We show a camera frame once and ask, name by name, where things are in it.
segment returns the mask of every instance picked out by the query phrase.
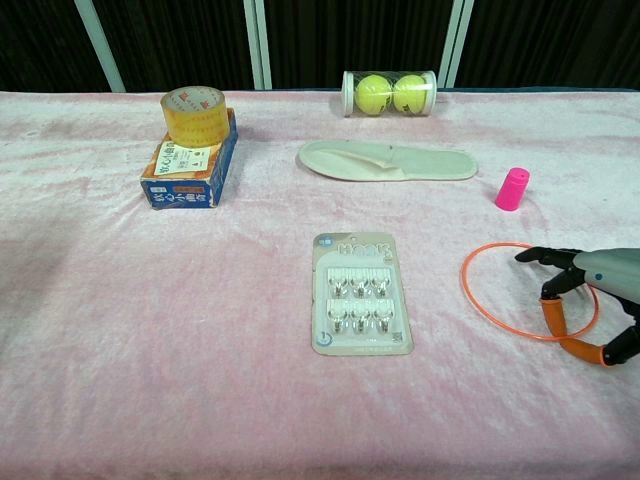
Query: hook package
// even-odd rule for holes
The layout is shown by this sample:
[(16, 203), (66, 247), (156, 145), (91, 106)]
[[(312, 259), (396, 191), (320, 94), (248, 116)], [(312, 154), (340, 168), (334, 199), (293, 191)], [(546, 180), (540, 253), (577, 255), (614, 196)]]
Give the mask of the hook package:
[(312, 345), (323, 355), (413, 349), (393, 237), (325, 233), (314, 240)]

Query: tennis ball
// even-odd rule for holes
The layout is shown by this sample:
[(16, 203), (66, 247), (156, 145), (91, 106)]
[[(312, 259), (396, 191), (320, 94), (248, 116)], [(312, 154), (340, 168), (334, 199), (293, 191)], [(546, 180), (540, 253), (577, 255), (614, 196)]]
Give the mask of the tennis ball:
[(380, 115), (391, 103), (392, 92), (386, 78), (368, 75), (356, 87), (356, 105), (367, 115)]
[(427, 84), (418, 75), (405, 75), (393, 87), (393, 106), (404, 113), (420, 113), (427, 102)]

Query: pink cap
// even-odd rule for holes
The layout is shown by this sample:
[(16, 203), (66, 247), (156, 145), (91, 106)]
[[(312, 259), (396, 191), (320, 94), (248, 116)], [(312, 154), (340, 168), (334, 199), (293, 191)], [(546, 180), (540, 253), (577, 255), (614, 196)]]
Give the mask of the pink cap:
[(519, 167), (509, 170), (496, 197), (496, 205), (503, 210), (517, 210), (527, 189), (527, 183), (529, 183), (529, 170)]

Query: white slipper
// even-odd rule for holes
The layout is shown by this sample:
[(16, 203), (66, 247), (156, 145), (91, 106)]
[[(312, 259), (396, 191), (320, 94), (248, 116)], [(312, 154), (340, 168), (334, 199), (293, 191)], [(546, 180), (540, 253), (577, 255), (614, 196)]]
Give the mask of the white slipper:
[(478, 171), (463, 152), (345, 140), (307, 143), (299, 156), (316, 173), (356, 182), (465, 180)]

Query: tape roll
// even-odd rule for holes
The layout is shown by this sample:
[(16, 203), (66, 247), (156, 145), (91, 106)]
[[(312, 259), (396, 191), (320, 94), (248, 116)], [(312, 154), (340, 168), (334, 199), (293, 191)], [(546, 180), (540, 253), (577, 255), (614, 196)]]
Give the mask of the tape roll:
[(229, 135), (224, 94), (211, 87), (183, 87), (160, 100), (169, 136), (183, 147), (206, 147)]

